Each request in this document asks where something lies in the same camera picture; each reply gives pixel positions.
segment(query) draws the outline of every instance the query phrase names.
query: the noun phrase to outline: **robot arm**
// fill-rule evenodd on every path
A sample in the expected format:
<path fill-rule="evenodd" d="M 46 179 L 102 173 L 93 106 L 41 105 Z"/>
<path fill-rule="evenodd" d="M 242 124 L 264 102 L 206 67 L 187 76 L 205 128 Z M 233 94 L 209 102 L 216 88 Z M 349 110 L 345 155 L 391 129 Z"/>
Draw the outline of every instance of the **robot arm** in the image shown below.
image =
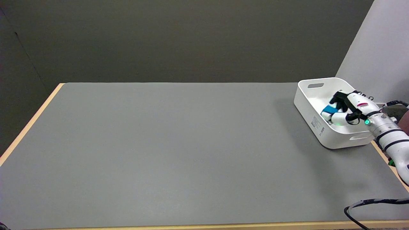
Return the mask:
<path fill-rule="evenodd" d="M 321 115 L 328 123 L 340 126 L 357 125 L 360 120 L 364 120 L 380 148 L 393 160 L 402 181 L 408 185 L 409 137 L 395 123 L 395 118 L 390 118 L 381 110 L 393 104 L 404 104 L 408 107 L 409 104 L 391 101 L 379 108 L 372 99 L 358 91 L 346 93 L 340 90 L 335 93 L 330 105 L 323 109 Z"/>

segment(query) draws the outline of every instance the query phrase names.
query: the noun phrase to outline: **black cable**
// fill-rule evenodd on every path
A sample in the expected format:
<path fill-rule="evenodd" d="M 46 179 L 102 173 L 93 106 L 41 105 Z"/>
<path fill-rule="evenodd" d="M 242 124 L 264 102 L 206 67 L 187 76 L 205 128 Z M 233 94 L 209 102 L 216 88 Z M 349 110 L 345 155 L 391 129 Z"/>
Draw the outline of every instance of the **black cable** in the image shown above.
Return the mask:
<path fill-rule="evenodd" d="M 10 22 L 9 17 L 6 15 L 6 13 L 4 12 L 4 10 L 3 10 L 2 7 L 0 7 L 0 12 L 1 12 L 1 13 L 4 15 L 4 17 L 6 18 L 6 21 L 8 22 L 9 26 L 11 27 L 11 29 L 14 30 L 14 34 L 16 35 L 19 44 L 21 45 L 21 47 L 22 47 L 24 53 L 26 54 L 26 56 L 27 56 L 27 58 L 28 58 L 30 64 L 33 66 L 33 69 L 34 69 L 34 71 L 36 72 L 36 74 L 37 74 L 38 78 L 40 79 L 41 83 L 43 84 L 44 88 L 45 88 L 46 90 L 49 90 L 49 89 L 46 87 L 43 78 L 40 76 L 40 74 L 39 74 L 39 72 L 38 72 L 36 66 L 34 65 L 34 62 L 31 60 L 30 55 L 28 55 L 27 50 L 26 50 L 25 47 L 23 46 L 23 43 L 21 42 L 20 37 L 18 36 L 16 30 L 14 29 L 13 24 Z"/>
<path fill-rule="evenodd" d="M 344 214 L 346 217 L 348 217 L 350 220 L 352 220 L 355 224 L 360 226 L 362 229 L 365 230 L 370 230 L 370 228 L 366 227 L 365 225 L 361 224 L 359 221 L 355 220 L 349 213 L 349 211 L 355 207 L 359 206 L 364 206 L 364 205 L 370 205 L 370 204 L 379 204 L 379 203 L 385 203 L 385 204 L 393 204 L 393 205 L 403 205 L 403 204 L 409 204 L 409 198 L 404 198 L 404 199 L 369 199 L 369 200 L 363 200 L 360 202 L 356 202 L 348 207 L 344 208 Z"/>
<path fill-rule="evenodd" d="M 350 121 L 346 121 L 348 124 L 350 124 L 350 125 L 358 125 L 360 122 L 361 122 L 361 119 L 359 119 L 358 118 L 358 123 L 356 123 L 356 124 L 354 124 L 354 123 L 351 123 Z"/>
<path fill-rule="evenodd" d="M 397 105 L 397 104 L 402 104 L 402 105 L 404 105 L 405 107 L 409 106 L 409 104 L 408 104 L 407 102 L 398 101 L 398 100 L 390 101 L 390 102 L 386 103 L 386 106 L 393 106 L 393 105 Z"/>

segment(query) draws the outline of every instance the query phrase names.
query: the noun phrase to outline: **gray tabletop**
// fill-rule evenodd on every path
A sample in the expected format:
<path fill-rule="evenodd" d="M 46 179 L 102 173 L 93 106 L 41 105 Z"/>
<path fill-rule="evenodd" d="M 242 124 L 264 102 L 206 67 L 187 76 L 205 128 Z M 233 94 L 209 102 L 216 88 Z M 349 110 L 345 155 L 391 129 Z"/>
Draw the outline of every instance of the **gray tabletop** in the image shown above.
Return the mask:
<path fill-rule="evenodd" d="M 343 221 L 405 188 L 371 146 L 322 147 L 296 83 L 68 83 L 0 167 L 12 229 Z M 409 219 L 374 205 L 358 219 Z"/>

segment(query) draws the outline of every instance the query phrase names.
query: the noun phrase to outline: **printed label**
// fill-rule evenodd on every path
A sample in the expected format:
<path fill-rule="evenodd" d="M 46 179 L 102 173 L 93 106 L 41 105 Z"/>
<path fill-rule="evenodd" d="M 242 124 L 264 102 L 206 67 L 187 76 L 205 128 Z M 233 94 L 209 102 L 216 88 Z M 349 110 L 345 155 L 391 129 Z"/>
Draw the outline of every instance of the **printed label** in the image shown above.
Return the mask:
<path fill-rule="evenodd" d="M 321 122 L 318 120 L 316 116 L 312 118 L 311 125 L 319 132 L 318 135 L 322 135 L 325 130 L 325 127 L 322 126 Z"/>
<path fill-rule="evenodd" d="M 362 107 L 369 106 L 369 105 L 368 105 L 368 103 L 361 103 L 361 104 L 358 104 L 357 106 L 362 108 Z"/>

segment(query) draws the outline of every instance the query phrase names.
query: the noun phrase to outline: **gray wall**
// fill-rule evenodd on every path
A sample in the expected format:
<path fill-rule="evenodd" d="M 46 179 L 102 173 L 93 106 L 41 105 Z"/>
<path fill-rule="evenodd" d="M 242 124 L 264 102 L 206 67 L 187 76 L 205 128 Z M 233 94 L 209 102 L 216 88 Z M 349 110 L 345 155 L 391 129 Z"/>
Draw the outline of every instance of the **gray wall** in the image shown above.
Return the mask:
<path fill-rule="evenodd" d="M 13 142 L 48 92 L 13 29 L 0 12 L 0 155 Z"/>
<path fill-rule="evenodd" d="M 333 77 L 372 0 L 4 0 L 47 89 Z"/>
<path fill-rule="evenodd" d="M 337 77 L 377 102 L 409 101 L 409 1 L 376 0 Z"/>

